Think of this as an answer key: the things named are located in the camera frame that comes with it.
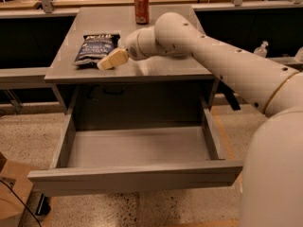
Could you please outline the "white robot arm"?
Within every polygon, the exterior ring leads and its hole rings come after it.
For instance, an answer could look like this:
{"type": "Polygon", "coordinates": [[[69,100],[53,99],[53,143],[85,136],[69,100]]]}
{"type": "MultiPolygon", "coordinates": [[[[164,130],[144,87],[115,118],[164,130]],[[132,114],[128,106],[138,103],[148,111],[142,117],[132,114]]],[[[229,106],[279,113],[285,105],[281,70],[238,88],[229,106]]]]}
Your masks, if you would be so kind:
{"type": "Polygon", "coordinates": [[[244,161],[240,227],[303,227],[303,73],[208,37],[174,12],[131,33],[98,68],[172,53],[189,55],[268,117],[244,161]]]}

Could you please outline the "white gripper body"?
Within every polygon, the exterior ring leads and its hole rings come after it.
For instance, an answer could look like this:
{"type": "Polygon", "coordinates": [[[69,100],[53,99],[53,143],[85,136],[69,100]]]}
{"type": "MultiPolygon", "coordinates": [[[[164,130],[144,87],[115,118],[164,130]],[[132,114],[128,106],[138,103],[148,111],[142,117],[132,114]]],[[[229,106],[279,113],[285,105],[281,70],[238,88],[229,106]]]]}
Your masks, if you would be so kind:
{"type": "Polygon", "coordinates": [[[154,27],[144,27],[128,35],[125,49],[131,59],[145,60],[153,56],[164,56],[167,50],[155,39],[154,27]]]}

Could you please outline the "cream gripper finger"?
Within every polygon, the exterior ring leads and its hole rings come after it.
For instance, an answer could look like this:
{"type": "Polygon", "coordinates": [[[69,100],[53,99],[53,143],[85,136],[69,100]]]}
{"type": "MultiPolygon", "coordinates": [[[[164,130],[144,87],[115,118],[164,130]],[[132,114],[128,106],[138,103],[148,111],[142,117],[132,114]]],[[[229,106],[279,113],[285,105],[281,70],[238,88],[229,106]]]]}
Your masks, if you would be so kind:
{"type": "Polygon", "coordinates": [[[116,48],[97,63],[99,70],[108,70],[126,63],[129,59],[128,53],[123,48],[116,48]]]}

